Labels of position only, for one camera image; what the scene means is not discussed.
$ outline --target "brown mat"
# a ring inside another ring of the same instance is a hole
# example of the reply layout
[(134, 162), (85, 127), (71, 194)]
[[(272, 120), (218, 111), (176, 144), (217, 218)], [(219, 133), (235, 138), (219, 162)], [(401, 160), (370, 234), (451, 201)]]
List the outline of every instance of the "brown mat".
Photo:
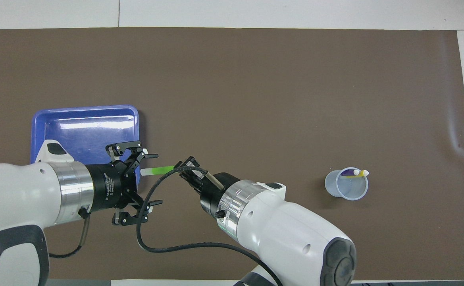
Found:
[[(0, 162), (29, 163), (44, 108), (132, 104), (149, 166), (189, 155), (212, 172), (287, 185), (357, 246), (356, 279), (464, 279), (464, 92), (455, 31), (31, 29), (0, 31)], [(324, 177), (371, 172), (360, 201)], [(142, 195), (155, 178), (143, 178)], [(151, 246), (232, 242), (173, 178), (144, 226)], [(222, 249), (150, 254), (133, 227), (92, 216), (87, 244), (52, 278), (238, 279), (255, 265)], [(81, 222), (46, 230), (78, 243)]]

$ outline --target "blue tray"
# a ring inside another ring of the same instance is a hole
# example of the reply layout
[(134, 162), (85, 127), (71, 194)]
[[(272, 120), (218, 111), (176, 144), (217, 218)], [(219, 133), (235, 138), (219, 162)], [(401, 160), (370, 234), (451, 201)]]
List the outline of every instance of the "blue tray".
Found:
[[(139, 140), (138, 111), (131, 105), (43, 109), (33, 117), (31, 163), (45, 139), (59, 141), (75, 161), (108, 163), (106, 145)], [(138, 183), (139, 168), (136, 173)]]

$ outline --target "black cable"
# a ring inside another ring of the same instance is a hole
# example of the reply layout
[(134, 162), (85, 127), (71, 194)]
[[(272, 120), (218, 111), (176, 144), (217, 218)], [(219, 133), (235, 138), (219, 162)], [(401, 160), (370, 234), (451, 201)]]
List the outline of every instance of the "black cable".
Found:
[(64, 254), (64, 255), (56, 255), (56, 254), (49, 252), (48, 257), (60, 259), (60, 258), (67, 258), (67, 257), (75, 255), (78, 252), (78, 250), (80, 250), (80, 248), (82, 248), (82, 246), (85, 244), (85, 238), (87, 237), (87, 231), (89, 230), (89, 222), (90, 222), (90, 214), (87, 214), (87, 216), (85, 216), (85, 219), (83, 220), (83, 228), (82, 228), (82, 234), (80, 236), (80, 242), (78, 243), (78, 246), (75, 248), (74, 251)]
[[(204, 170), (204, 169), (199, 168), (199, 167), (193, 167), (193, 166), (183, 166), (183, 167), (178, 167), (178, 168), (174, 168), (173, 170), (170, 170), (170, 172), (167, 172), (166, 174), (161, 176), (156, 181), (156, 183), (154, 183), (154, 185), (152, 185), (152, 188), (150, 189), (149, 193), (145, 197), (145, 201), (143, 202), (142, 207), (140, 208), (139, 217), (142, 217), (144, 215), (144, 213), (146, 211), (145, 208), (147, 207), (147, 204), (148, 204), (148, 202), (150, 200), (150, 197), (152, 196), (152, 194), (154, 193), (154, 190), (156, 190), (156, 188), (159, 186), (159, 184), (162, 181), (164, 181), (170, 175), (175, 174), (176, 172), (183, 172), (183, 171), (190, 171), (190, 170), (199, 171), (199, 172), (201, 172), (203, 174), (208, 173), (207, 170)], [(141, 220), (139, 219), (137, 221), (137, 224), (136, 224), (136, 235), (137, 235), (138, 245), (141, 248), (143, 248), (144, 250), (148, 251), (148, 252), (165, 253), (165, 252), (172, 252), (172, 251), (178, 251), (178, 250), (183, 250), (183, 249), (191, 249), (191, 248), (199, 248), (199, 247), (220, 247), (220, 248), (227, 248), (227, 249), (235, 250), (235, 251), (237, 251), (239, 253), (242, 253), (243, 255), (249, 257), (251, 260), (253, 260), (257, 264), (262, 266), (262, 268), (264, 268), (265, 271), (267, 271), (269, 273), (269, 275), (274, 279), (274, 281), (276, 282), (276, 284), (278, 286), (283, 286), (283, 284), (281, 283), (281, 280), (279, 280), (277, 275), (263, 261), (261, 261), (255, 255), (252, 255), (250, 252), (247, 252), (246, 250), (244, 250), (242, 248), (239, 248), (237, 246), (233, 246), (233, 245), (230, 245), (230, 244), (226, 244), (226, 243), (219, 243), (219, 242), (200, 242), (200, 243), (183, 244), (183, 245), (165, 247), (165, 248), (152, 248), (152, 247), (149, 247), (149, 246), (145, 245), (145, 243), (143, 242), (142, 234), (141, 234), (141, 226), (142, 226), (142, 223), (141, 223)]]

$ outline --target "clear plastic cup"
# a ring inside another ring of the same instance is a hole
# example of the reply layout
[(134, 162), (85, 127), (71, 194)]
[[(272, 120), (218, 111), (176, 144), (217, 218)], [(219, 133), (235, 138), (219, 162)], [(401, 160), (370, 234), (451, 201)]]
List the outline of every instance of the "clear plastic cup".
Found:
[(349, 169), (360, 170), (355, 167), (348, 167), (343, 170), (330, 172), (325, 178), (325, 188), (329, 194), (334, 197), (342, 197), (349, 201), (356, 201), (364, 197), (368, 191), (368, 178), (366, 176), (357, 178), (341, 176), (343, 171)]

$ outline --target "marker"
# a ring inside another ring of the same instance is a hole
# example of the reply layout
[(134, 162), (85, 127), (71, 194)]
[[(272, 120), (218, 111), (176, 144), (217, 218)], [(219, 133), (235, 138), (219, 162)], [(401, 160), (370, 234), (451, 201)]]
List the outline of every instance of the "marker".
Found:
[(360, 173), (359, 170), (348, 169), (348, 170), (344, 170), (341, 173), (341, 176), (357, 176), (359, 173)]
[(361, 172), (359, 172), (359, 174), (357, 176), (345, 176), (345, 178), (348, 178), (348, 179), (351, 179), (351, 178), (360, 178), (360, 177), (366, 177), (367, 175), (369, 175), (370, 172), (366, 171), (366, 170), (362, 170)]
[(140, 169), (141, 176), (150, 176), (152, 174), (166, 174), (173, 170), (174, 166), (166, 166), (166, 167), (155, 167), (155, 168), (145, 168)]

